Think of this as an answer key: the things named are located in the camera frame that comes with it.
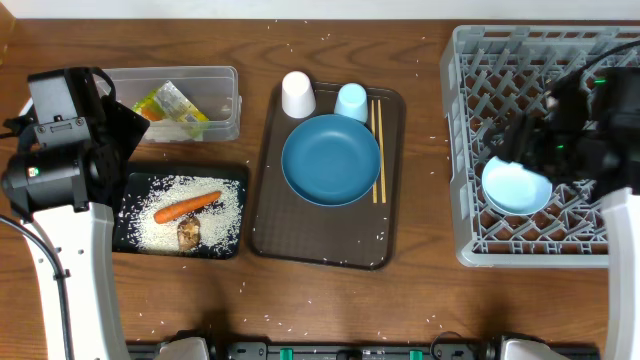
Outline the light blue bowl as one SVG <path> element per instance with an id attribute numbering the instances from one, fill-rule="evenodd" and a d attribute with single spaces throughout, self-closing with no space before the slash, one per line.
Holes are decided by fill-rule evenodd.
<path id="1" fill-rule="evenodd" d="M 481 176 L 482 192 L 489 205 L 505 215 L 534 214 L 549 202 L 552 183 L 521 164 L 491 158 Z"/>

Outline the foil snack wrapper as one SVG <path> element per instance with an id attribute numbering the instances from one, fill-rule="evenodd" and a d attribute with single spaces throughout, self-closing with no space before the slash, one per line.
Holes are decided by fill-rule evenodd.
<path id="1" fill-rule="evenodd" d="M 203 133 L 209 125 L 209 119 L 169 80 L 137 102 L 133 111 L 150 123 L 165 119 L 193 123 Z"/>

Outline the orange carrot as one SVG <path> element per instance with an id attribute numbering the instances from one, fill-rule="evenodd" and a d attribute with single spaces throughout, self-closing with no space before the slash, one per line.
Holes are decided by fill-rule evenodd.
<path id="1" fill-rule="evenodd" d="M 198 197 L 190 198 L 158 210 L 153 218 L 157 224 L 173 221 L 185 214 L 206 207 L 216 202 L 221 196 L 220 192 L 212 192 Z"/>

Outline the dark blue plate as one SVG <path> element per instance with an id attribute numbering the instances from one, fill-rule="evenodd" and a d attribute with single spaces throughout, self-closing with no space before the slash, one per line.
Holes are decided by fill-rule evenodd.
<path id="1" fill-rule="evenodd" d="M 288 186 L 302 199 L 341 207 L 372 190 L 381 172 L 381 152 L 363 123 L 342 115 L 319 115 L 289 134 L 281 169 Z"/>

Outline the white tissue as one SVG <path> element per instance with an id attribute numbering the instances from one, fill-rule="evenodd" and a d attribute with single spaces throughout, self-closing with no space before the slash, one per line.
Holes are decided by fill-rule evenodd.
<path id="1" fill-rule="evenodd" d="M 203 128 L 193 123 L 170 119 L 151 122 L 142 141 L 156 143 L 192 142 L 203 140 Z"/>

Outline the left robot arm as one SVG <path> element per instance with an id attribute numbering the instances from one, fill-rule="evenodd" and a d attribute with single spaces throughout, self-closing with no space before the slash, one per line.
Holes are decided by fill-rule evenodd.
<path id="1" fill-rule="evenodd" d="M 130 156 L 149 127 L 98 67 L 33 74 L 23 113 L 5 121 L 17 149 L 1 176 L 36 269 L 51 359 L 127 359 L 115 291 L 114 212 Z"/>

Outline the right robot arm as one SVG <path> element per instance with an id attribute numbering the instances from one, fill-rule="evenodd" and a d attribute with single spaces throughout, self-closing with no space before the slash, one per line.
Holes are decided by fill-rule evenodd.
<path id="1" fill-rule="evenodd" d="M 555 81 L 546 120 L 524 115 L 483 137 L 491 154 L 556 183 L 593 180 L 608 240 L 606 359 L 639 356 L 639 71 L 605 69 L 587 95 L 584 72 Z"/>

